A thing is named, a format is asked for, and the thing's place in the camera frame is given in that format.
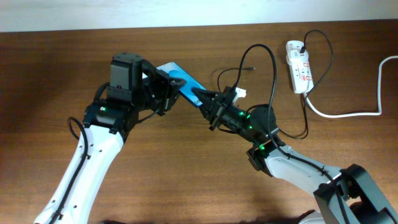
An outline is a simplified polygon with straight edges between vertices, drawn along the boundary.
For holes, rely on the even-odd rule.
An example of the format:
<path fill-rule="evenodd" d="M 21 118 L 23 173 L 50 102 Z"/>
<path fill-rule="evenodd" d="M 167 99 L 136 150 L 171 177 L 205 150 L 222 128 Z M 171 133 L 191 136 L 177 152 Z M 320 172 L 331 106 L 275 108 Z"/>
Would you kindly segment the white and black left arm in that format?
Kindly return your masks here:
<path fill-rule="evenodd" d="M 138 54 L 115 54 L 109 82 L 98 88 L 83 121 L 68 119 L 80 130 L 75 136 L 78 145 L 55 193 L 35 222 L 87 223 L 107 170 L 130 131 L 143 122 L 140 112 L 152 110 L 163 116 L 185 83 Z"/>

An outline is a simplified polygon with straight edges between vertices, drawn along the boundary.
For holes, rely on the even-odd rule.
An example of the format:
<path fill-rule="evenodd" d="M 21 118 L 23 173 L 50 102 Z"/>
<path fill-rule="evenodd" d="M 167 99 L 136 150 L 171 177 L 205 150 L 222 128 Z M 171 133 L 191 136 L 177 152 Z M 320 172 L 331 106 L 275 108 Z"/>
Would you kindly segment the blue Samsung Galaxy smartphone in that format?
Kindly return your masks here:
<path fill-rule="evenodd" d="M 196 81 L 190 74 L 188 74 L 182 67 L 175 62 L 169 62 L 157 67 L 158 70 L 163 70 L 172 78 L 184 79 L 186 83 L 179 89 L 180 94 L 190 102 L 194 107 L 198 108 L 202 102 L 192 91 L 193 88 L 206 90 L 206 88 Z"/>

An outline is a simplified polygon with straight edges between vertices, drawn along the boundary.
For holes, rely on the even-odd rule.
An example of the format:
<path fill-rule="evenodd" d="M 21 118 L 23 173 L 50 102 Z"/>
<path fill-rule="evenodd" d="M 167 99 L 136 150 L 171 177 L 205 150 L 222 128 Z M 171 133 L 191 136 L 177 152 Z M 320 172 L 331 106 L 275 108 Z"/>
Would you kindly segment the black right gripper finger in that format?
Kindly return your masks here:
<path fill-rule="evenodd" d="M 197 97 L 197 100 L 193 101 L 196 108 L 199 108 L 201 106 L 211 108 L 212 106 L 221 103 L 221 93 L 218 91 L 192 88 L 192 92 Z"/>
<path fill-rule="evenodd" d="M 202 104 L 201 106 L 199 106 L 200 112 L 202 113 L 203 117 L 206 120 L 210 120 L 211 118 L 211 111 L 204 105 Z"/>

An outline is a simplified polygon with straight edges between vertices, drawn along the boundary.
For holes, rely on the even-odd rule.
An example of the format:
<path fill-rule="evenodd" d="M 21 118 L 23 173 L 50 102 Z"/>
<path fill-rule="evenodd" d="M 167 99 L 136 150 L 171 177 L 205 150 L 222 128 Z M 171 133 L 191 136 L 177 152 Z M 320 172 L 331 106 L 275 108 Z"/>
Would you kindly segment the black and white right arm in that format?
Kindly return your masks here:
<path fill-rule="evenodd" d="M 249 161 L 257 171 L 286 180 L 313 196 L 319 207 L 302 223 L 397 223 L 397 212 L 363 167 L 328 166 L 294 151 L 280 140 L 270 105 L 247 113 L 234 105 L 237 93 L 193 88 L 210 128 L 221 125 L 249 141 Z"/>

